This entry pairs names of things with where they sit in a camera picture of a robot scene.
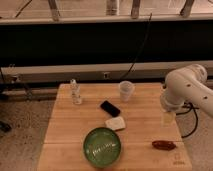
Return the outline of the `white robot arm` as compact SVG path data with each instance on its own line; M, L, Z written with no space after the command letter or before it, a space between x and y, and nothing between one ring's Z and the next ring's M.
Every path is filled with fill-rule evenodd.
M166 88L160 95L162 124L170 125L175 120L175 112L185 101L197 105L213 118L213 90L205 85L206 81L207 71L199 64L169 72L165 77Z

